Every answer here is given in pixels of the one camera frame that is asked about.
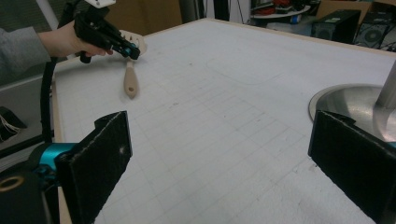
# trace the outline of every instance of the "person's arm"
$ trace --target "person's arm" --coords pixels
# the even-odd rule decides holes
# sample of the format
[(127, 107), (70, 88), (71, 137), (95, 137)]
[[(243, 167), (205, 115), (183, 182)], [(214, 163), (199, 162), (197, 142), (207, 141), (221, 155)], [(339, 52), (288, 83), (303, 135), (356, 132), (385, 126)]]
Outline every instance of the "person's arm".
[(49, 62), (50, 57), (86, 51), (88, 57), (112, 54), (112, 50), (97, 48), (76, 36), (74, 22), (58, 30), (37, 34), (33, 27), (7, 33), (0, 29), (0, 77), (17, 75), (28, 68)]
[(112, 53), (112, 50), (100, 49), (78, 38), (73, 26), (72, 21), (58, 30), (38, 34), (51, 57), (65, 57), (80, 51), (86, 51), (88, 57)]
[(50, 56), (32, 27), (7, 33), (0, 29), (0, 76), (24, 72)]

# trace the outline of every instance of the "shelf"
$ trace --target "shelf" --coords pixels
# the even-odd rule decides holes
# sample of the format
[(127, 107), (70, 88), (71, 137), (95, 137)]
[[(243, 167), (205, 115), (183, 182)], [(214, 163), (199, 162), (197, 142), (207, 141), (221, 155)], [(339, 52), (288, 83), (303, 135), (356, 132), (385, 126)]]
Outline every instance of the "shelf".
[(302, 13), (308, 11), (309, 8), (311, 8), (311, 6), (305, 6), (305, 7), (303, 8), (303, 10), (300, 10), (300, 11), (291, 11), (291, 12), (286, 13), (286, 14), (271, 14), (271, 15), (267, 15), (267, 16), (262, 16), (262, 15), (251, 15), (250, 18), (251, 18), (251, 19), (277, 19), (277, 18), (290, 17), (290, 16), (295, 16), (295, 15), (302, 14)]

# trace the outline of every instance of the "electronic equipment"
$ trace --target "electronic equipment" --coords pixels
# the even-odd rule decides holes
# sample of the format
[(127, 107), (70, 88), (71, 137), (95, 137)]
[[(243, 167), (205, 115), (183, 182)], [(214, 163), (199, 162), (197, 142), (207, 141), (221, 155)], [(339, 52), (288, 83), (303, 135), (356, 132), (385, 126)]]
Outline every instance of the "electronic equipment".
[(359, 10), (336, 10), (312, 23), (311, 36), (352, 44), (360, 15)]
[(387, 12), (367, 12), (355, 38), (355, 45), (379, 49), (388, 33), (392, 14)]

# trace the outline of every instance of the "cardboard box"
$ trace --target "cardboard box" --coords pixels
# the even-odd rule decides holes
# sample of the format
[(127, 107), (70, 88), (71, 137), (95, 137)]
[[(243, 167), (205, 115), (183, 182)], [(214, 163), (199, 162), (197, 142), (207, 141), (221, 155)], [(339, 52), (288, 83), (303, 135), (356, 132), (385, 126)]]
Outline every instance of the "cardboard box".
[(391, 6), (396, 6), (395, 0), (374, 0), (371, 2), (355, 2), (355, 1), (333, 1), (333, 0), (321, 0), (317, 19), (323, 18), (339, 9), (356, 9), (361, 11), (359, 18), (359, 24), (363, 21), (368, 11), (385, 11)]
[(106, 20), (120, 30), (149, 35), (182, 23), (178, 0), (117, 0)]

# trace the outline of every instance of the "gray sleeve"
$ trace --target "gray sleeve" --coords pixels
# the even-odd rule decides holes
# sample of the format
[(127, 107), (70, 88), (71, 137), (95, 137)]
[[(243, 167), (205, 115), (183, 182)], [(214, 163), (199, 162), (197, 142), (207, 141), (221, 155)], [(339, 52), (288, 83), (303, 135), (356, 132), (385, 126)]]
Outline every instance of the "gray sleeve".
[(10, 33), (0, 29), (0, 77), (17, 75), (49, 61), (50, 56), (33, 27)]

